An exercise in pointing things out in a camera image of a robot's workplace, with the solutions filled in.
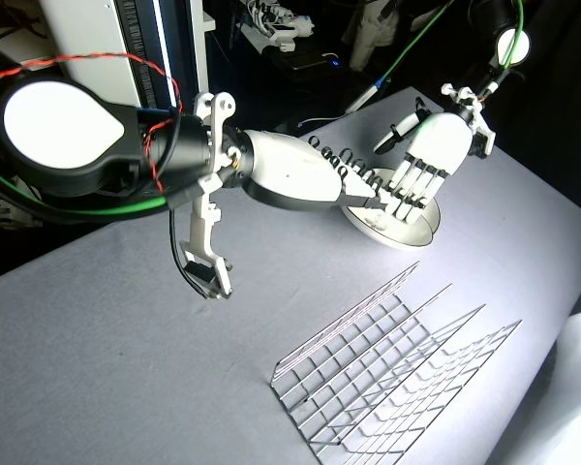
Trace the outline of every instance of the green cable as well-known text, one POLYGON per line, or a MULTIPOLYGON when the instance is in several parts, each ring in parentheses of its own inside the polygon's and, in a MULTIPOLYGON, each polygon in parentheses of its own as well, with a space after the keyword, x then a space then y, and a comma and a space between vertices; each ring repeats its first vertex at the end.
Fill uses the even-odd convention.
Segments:
MULTIPOLYGON (((48 205, 47 203, 39 201, 37 198, 35 198, 31 194, 21 191, 20 189, 18 189, 15 185, 13 185, 11 182, 9 182, 7 179, 2 177, 1 175, 0 175, 0 182, 2 184, 4 184, 6 187, 8 187, 9 189, 17 192, 18 194, 21 194, 22 196, 30 199, 31 201, 33 201, 35 203, 38 203, 38 204, 43 205, 43 206, 51 207, 51 205, 48 205)), ((146 211, 146 210, 154 209, 154 208, 157 208, 160 206, 164 206, 165 204, 166 204, 166 198, 158 197, 155 199, 150 199, 148 201, 139 201, 137 203, 132 203, 130 205, 115 206, 113 208, 101 208, 98 210, 65 210, 65 209, 63 209, 62 211, 64 211, 65 213, 75 213, 75 214, 80 214, 80 215, 114 216, 114 215, 124 215, 124 214, 129 214, 129 213, 138 213, 141 211, 146 211)))
POLYGON ((426 34, 426 32, 433 26, 433 24, 437 22, 437 20, 443 15, 445 10, 447 10, 452 3, 454 3, 454 0, 449 0, 445 5, 441 7, 441 9, 437 12, 436 15, 431 17, 430 21, 428 21, 426 25, 422 28, 422 30, 419 31, 419 33, 413 38, 413 40, 409 42, 405 49, 400 53, 398 58, 396 58, 396 61, 394 61, 394 63, 389 67, 389 69, 385 72, 381 79, 379 79, 379 81, 385 80, 391 74, 391 72, 396 69, 396 67, 400 64, 403 58, 405 58, 407 53, 409 53, 409 50, 411 50, 413 46, 417 43, 417 41, 419 41, 422 38, 422 36, 426 34))
POLYGON ((523 0, 517 0, 516 2, 518 11, 519 11, 519 22, 516 25, 516 32, 514 34, 514 40, 512 41, 512 45, 510 46, 510 51, 507 53, 507 57, 504 63, 504 69, 507 70, 512 63, 512 58, 514 57, 514 50, 516 49, 516 45, 519 42, 519 37, 523 33, 523 0))

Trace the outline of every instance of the white robotic hand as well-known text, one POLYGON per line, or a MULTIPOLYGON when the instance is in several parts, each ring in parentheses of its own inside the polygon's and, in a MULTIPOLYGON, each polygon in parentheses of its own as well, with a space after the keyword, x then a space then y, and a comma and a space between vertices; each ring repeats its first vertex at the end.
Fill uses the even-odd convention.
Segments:
POLYGON ((421 123, 417 117, 407 117, 402 122, 404 124, 399 125, 403 134, 392 128, 392 133, 375 147, 377 153, 383 153, 382 148, 389 141, 401 140, 414 129, 410 127, 410 119, 417 121, 417 132, 405 158, 391 179, 386 180, 393 196, 385 211, 407 223, 417 221, 445 179, 459 169, 474 143, 483 145, 482 153, 486 156, 495 140, 495 133, 480 114, 482 103, 469 87, 456 91, 446 84, 442 93, 454 101, 453 110, 431 114, 421 123))

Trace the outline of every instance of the table surface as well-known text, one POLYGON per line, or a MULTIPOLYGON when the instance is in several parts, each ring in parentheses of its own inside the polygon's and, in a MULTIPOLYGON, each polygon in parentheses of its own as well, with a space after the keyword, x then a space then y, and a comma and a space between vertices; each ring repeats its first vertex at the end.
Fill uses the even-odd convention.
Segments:
MULTIPOLYGON (((416 95, 318 134, 369 154, 416 95)), ((405 457, 483 463, 581 292, 581 210, 499 149, 448 179, 440 230, 417 251, 375 242, 338 209, 290 212, 238 191, 215 199, 214 248, 234 265, 229 301, 205 302, 182 282, 164 214, 0 278, 0 464, 316 464, 268 385, 274 365, 416 261, 400 293, 408 306, 450 282, 433 319, 487 303, 459 342, 523 320, 405 457)))

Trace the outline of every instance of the metal dish rack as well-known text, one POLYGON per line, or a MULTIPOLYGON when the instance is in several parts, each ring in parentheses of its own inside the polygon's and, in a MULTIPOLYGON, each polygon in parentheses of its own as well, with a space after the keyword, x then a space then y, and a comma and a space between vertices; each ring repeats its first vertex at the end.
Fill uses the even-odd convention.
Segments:
POLYGON ((394 464, 521 323, 448 352, 443 345, 484 306, 437 330, 396 292, 418 263, 285 356, 271 387, 317 459, 394 464))

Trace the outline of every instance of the red wire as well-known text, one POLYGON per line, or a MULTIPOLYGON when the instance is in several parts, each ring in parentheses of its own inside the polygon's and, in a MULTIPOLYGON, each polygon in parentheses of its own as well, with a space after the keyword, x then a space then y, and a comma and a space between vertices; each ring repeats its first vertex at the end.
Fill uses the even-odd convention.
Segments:
MULTIPOLYGON (((96 53, 88 53, 85 55, 57 55, 57 56, 54 56, 52 58, 48 58, 45 60, 40 59, 40 60, 27 61, 27 62, 22 63, 21 65, 15 67, 15 68, 0 71, 0 79, 10 77, 10 76, 15 76, 15 75, 21 73, 22 71, 25 71, 25 70, 28 70, 30 68, 34 68, 37 66, 55 65, 56 63, 63 63, 65 61, 80 61, 80 60, 87 60, 87 59, 91 59, 91 58, 92 59, 95 59, 95 58, 128 58, 130 60, 133 60, 133 61, 136 61, 138 63, 141 63, 143 65, 148 66, 149 68, 151 68, 152 70, 155 70, 160 76, 162 76, 164 78, 167 77, 166 72, 162 68, 160 68, 159 65, 157 65, 157 63, 145 60, 144 58, 140 58, 139 56, 134 55, 133 53, 96 52, 96 53)), ((174 96, 176 97, 176 102, 178 105, 178 112, 180 115, 183 112, 183 101, 181 100, 181 94, 179 92, 178 82, 176 81, 176 79, 174 77, 171 79, 171 82, 172 82, 172 88, 174 89, 174 96)), ((149 166, 151 169, 151 175, 153 176, 153 179, 155 180, 155 184, 157 185, 157 189, 159 189, 160 193, 164 192, 164 186, 159 179, 159 174, 157 173, 157 165, 150 158, 150 148, 151 148, 153 133, 155 133, 155 131, 159 131, 160 129, 167 126, 168 124, 171 124, 172 121, 173 121, 173 119, 171 118, 171 119, 167 119, 166 121, 162 121, 161 123, 157 123, 157 124, 151 126, 150 128, 148 128, 148 131, 146 132, 146 135, 144 137, 144 157, 146 158, 146 160, 149 163, 149 166)))

